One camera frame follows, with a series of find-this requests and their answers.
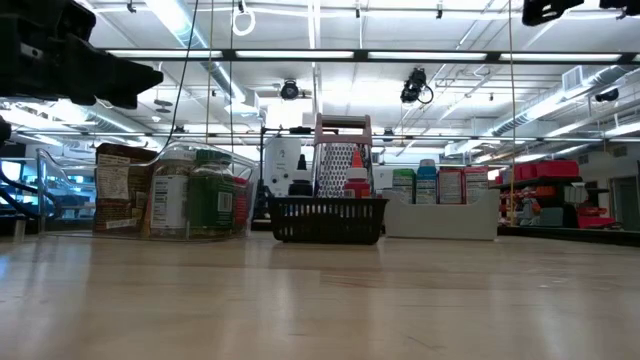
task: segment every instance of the red container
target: red container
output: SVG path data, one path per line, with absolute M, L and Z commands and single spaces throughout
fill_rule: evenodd
M 529 180 L 537 178 L 536 164 L 520 165 L 520 180 Z
M 578 177 L 580 168 L 573 160 L 551 160 L 536 164 L 536 177 Z

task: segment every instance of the wire basket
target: wire basket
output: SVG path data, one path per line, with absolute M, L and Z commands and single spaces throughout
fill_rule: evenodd
M 373 245 L 380 236 L 387 201 L 270 198 L 273 236 L 283 242 Z

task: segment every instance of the black object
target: black object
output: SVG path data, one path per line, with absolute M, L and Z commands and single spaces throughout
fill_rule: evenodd
M 597 102 L 616 101 L 618 100 L 619 96 L 620 96 L 620 92 L 618 91 L 618 89 L 613 89 L 611 91 L 607 91 L 604 94 L 596 95 L 595 99 Z
M 72 0 L 0 1 L 0 96 L 96 97 L 126 109 L 163 80 L 153 68 L 119 59 L 89 44 L 96 17 Z
M 133 6 L 133 0 L 129 0 L 129 3 L 127 4 L 127 10 L 129 10 L 130 13 L 135 14 L 138 11 L 136 10 L 136 7 Z
M 420 100 L 420 95 L 422 95 L 425 90 L 431 93 L 431 99 L 429 101 Z M 411 75 L 409 75 L 409 79 L 404 83 L 404 88 L 400 93 L 400 100 L 405 104 L 410 104 L 415 101 L 429 104 L 433 101 L 433 90 L 427 85 L 427 74 L 425 74 L 424 69 L 413 69 Z
M 273 236 L 282 242 L 378 242 L 387 199 L 269 198 Z
M 387 135 L 387 136 L 393 136 L 395 135 L 393 133 L 393 129 L 392 128 L 384 128 L 384 133 L 382 135 Z M 382 139 L 382 142 L 392 142 L 392 139 Z
M 538 26 L 560 18 L 568 9 L 583 3 L 584 0 L 524 0 L 522 23 Z
M 296 167 L 296 172 L 293 176 L 293 183 L 289 185 L 289 196 L 313 196 L 313 186 L 311 186 L 311 181 L 308 179 L 298 178 L 301 174 L 304 175 L 306 172 L 307 160 L 305 159 L 304 154 L 300 154 L 298 166 Z
M 311 134 L 311 128 L 304 126 L 289 128 L 289 134 Z
M 280 97 L 285 100 L 293 100 L 298 97 L 300 89 L 296 85 L 295 80 L 285 80 L 282 89 L 280 89 Z

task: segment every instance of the metal frame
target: metal frame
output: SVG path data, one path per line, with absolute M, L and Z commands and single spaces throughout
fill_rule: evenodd
M 213 54 L 212 59 L 215 61 L 234 61 L 234 62 L 346 62 L 346 63 L 418 63 L 418 64 L 490 64 L 490 65 L 508 65 L 510 63 L 508 56 L 502 58 L 503 55 L 509 55 L 508 51 L 467 51 L 467 50 L 367 50 L 367 49 L 191 49 L 189 51 L 189 58 L 185 59 L 185 56 L 179 56 L 178 54 L 184 52 L 185 49 L 158 49 L 158 48 L 100 48 L 99 50 L 113 52 L 116 56 L 134 60 L 134 61 L 195 61 L 200 62 L 209 58 L 209 54 Z M 270 53 L 270 52 L 288 52 L 291 56 L 278 56 L 278 57 L 261 57 L 261 56 L 238 56 L 238 51 L 252 51 L 257 53 Z M 353 56 L 320 56 L 320 54 L 328 52 L 351 52 Z M 135 55 L 127 56 L 126 52 L 135 52 Z M 406 54 L 406 58 L 396 59 L 376 59 L 371 58 L 369 53 L 397 53 L 399 56 Z M 302 56 L 302 54 L 318 53 L 318 57 Z M 410 54 L 425 53 L 425 54 L 448 54 L 445 56 L 436 56 L 433 59 L 429 58 L 415 58 Z M 619 54 L 620 58 L 616 60 L 598 60 L 598 59 L 575 59 L 575 60 L 548 60 L 544 59 L 544 55 L 562 55 L 568 58 L 570 57 L 588 57 L 590 55 L 610 55 L 612 52 L 531 52 L 531 51 L 518 51 L 513 52 L 514 55 L 531 55 L 539 57 L 539 59 L 529 60 L 516 60 L 513 63 L 516 65 L 639 65 L 640 66 L 640 53 L 638 52 L 622 52 L 613 54 Z M 486 55 L 482 59 L 464 59 L 465 55 Z

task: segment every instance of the box grater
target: box grater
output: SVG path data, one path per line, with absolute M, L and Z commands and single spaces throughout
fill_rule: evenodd
M 371 118 L 354 116 L 316 116 L 313 157 L 314 195 L 321 198 L 343 197 L 347 169 L 352 166 L 355 153 L 367 169 L 371 194 L 374 194 L 373 164 L 371 161 Z

